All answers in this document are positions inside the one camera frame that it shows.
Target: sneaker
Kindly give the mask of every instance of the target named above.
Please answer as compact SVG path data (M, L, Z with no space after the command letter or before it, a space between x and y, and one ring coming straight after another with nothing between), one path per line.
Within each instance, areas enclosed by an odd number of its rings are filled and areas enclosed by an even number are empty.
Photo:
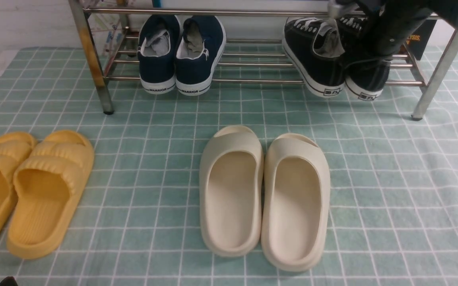
M215 16L193 16L183 23L176 52L176 86L189 96L207 92L224 51L225 30Z
M344 70L338 62L344 53L335 20L287 19L282 46L300 72L307 89L329 98L344 89Z
M180 21L173 15L151 15L139 32L140 82L151 94L164 94L176 85L174 52L180 38Z
M359 43L364 21L359 18L337 20L341 42L347 51L345 85L348 94L364 101L373 101L383 92L390 74L391 60L369 55Z

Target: rack shelf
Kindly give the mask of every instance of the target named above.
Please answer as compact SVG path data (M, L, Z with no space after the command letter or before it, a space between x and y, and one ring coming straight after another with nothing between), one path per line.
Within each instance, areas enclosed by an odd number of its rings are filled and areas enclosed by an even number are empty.
M72 10L75 25L78 29L84 53L97 89L97 94L102 104L102 109L105 114L114 112L111 102L111 95L107 88L107 83L110 80L133 81L140 80L136 75L114 75L114 70L117 65L138 64L135 59L122 59L121 56L133 56L137 51L138 36L135 36L130 31L130 23L128 14L162 14L162 15L216 15L216 16L238 16L238 17L316 17L327 18L326 12L295 12L295 11L243 11L243 10L193 10L193 9L138 9L127 7L126 0L116 0L118 7L83 7L80 0L68 0ZM98 54L94 45L93 35L87 19L93 13L118 14L122 26L123 37L118 43L118 47L109 57L109 62L105 68L102 68ZM362 13L352 13L353 17L361 17ZM438 15L432 14L429 19L439 19ZM239 44L280 44L280 40L262 40L262 39L228 39L227 43ZM396 54L393 60L405 60L406 63L392 63L392 69L409 69L413 74L414 80L389 80L387 85L403 86L403 87L420 87L422 96L416 105L412 114L412 119L415 121L421 120L425 115L432 99L434 98L439 86L441 85L451 63L458 53L458 32L455 31L446 46L446 49L441 56L436 69L430 79L427 79L420 69L417 60L411 54L411 51L406 47L406 54ZM250 61L231 61L231 58L274 58L276 62L250 62ZM286 61L285 54L278 52L225 52L222 55L222 61L218 63L220 67L254 67L254 68L276 68L276 69L291 69L293 64ZM239 83L239 84L260 84L260 85L303 85L302 80L291 79L230 79L230 78L215 78L215 83Z

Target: green checkered mat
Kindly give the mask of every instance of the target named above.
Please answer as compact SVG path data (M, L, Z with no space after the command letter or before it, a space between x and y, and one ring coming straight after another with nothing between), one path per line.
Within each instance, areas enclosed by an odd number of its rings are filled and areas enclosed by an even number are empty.
M279 47L227 47L278 50ZM440 47L427 49L431 74ZM136 74L126 65L117 72ZM295 70L219 69L218 76L298 78ZM409 71L392 71L411 79ZM149 96L138 83L109 85L105 116L82 50L18 52L0 79L0 135L44 138L72 129L96 160L60 248L23 261L0 234L0 280L23 286L458 286L458 56L425 119L409 120L420 90L387 87L375 102L316 98L300 86L213 85L198 98ZM297 132L331 168L322 260L294 274L260 246L224 259L200 235L198 165L221 127L244 124L266 148Z

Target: beige slipper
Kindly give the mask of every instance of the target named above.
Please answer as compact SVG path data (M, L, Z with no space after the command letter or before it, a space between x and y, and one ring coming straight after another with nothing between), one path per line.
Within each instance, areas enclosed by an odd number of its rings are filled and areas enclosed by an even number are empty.
M287 133L271 144L265 162L261 244L285 271L305 271L323 255L330 206L330 170L309 138Z
M245 255L259 241L264 156L258 137L245 126L220 129L200 162L200 226L217 255Z

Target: black canvas high-top sneaker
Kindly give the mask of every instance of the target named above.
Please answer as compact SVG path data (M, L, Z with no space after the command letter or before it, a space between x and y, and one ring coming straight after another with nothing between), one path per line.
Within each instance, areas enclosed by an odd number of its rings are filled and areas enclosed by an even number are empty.
M363 47L360 33L365 20L340 18L337 20L340 40L347 51L344 55L345 86L349 96L373 101L381 95L390 73L391 59L372 56Z
M320 97L334 97L344 88L338 57L344 53L335 20L287 19L282 46L300 72L307 89Z

